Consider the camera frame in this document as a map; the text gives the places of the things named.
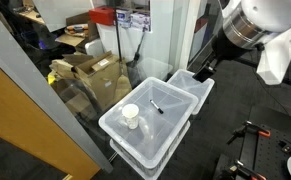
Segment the glass wall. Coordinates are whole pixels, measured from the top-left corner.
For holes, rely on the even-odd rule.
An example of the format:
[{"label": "glass wall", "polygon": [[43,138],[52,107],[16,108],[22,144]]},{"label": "glass wall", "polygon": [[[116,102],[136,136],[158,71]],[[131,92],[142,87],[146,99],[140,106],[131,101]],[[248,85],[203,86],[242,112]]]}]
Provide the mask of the glass wall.
[{"label": "glass wall", "polygon": [[[190,0],[116,1],[117,29],[113,2],[0,1],[5,28],[108,159],[99,118],[147,77],[178,69]],[[93,19],[100,11],[109,19]]]}]

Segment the stacked plastic bins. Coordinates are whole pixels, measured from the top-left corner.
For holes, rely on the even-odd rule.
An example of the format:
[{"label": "stacked plastic bins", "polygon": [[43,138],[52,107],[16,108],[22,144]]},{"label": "stacked plastic bins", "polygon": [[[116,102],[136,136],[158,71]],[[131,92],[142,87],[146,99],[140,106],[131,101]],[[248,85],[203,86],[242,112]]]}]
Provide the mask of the stacked plastic bins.
[{"label": "stacked plastic bins", "polygon": [[[150,103],[164,111],[160,114]],[[197,97],[156,78],[142,84],[104,114],[99,121],[111,137],[112,148],[144,179],[157,179],[190,123],[188,118],[199,103]],[[139,108],[139,125],[129,129],[122,108]]]},{"label": "stacked plastic bins", "polygon": [[212,90],[215,81],[212,79],[207,79],[205,82],[201,83],[192,78],[194,73],[186,70],[179,69],[169,80],[168,84],[178,87],[186,92],[189,92],[196,96],[199,103],[195,107],[192,115],[197,115],[202,108],[208,94]]}]

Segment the table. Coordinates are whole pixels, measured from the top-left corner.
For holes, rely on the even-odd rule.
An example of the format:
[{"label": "table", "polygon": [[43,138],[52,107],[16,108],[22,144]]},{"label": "table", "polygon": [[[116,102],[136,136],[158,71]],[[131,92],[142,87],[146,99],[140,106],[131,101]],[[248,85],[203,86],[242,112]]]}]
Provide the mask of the table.
[{"label": "table", "polygon": [[23,12],[19,13],[20,16],[23,16],[27,19],[30,19],[31,21],[37,22],[39,24],[45,25],[45,22],[42,18],[36,18],[36,15],[38,15],[37,12],[35,11],[30,11],[30,12]]},{"label": "table", "polygon": [[[265,124],[291,136],[291,117],[275,110],[254,106],[251,109],[249,121],[257,125]],[[240,156],[240,160],[244,162],[246,167],[252,168],[257,164],[255,162],[257,144],[258,136],[247,133]]]}]

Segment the brown cardboard box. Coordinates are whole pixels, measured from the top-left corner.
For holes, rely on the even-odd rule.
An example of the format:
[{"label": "brown cardboard box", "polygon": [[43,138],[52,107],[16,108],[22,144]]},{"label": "brown cardboard box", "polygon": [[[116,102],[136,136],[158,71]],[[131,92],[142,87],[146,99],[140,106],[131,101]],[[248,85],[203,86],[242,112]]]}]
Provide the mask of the brown cardboard box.
[{"label": "brown cardboard box", "polygon": [[73,16],[66,19],[66,25],[75,25],[75,24],[88,24],[88,37],[74,37],[68,34],[63,34],[56,39],[57,42],[68,44],[74,46],[78,52],[86,54],[85,44],[99,38],[98,30],[96,24],[90,21],[88,13],[83,13],[77,16]]},{"label": "brown cardboard box", "polygon": [[75,67],[79,78],[94,92],[103,111],[114,103],[116,84],[121,73],[118,60],[118,56],[107,52]]},{"label": "brown cardboard box", "polygon": [[53,60],[50,67],[64,79],[77,79],[78,75],[74,71],[74,66],[93,59],[93,56],[88,55],[63,55],[63,57],[62,60]]}]

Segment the black marker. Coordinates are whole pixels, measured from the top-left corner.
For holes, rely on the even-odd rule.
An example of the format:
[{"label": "black marker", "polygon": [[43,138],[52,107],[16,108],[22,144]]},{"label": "black marker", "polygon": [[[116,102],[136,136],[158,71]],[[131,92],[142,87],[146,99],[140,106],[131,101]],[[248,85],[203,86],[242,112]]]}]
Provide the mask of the black marker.
[{"label": "black marker", "polygon": [[157,104],[153,100],[149,100],[153,104],[153,106],[158,110],[159,113],[163,114],[163,110],[157,106]]}]

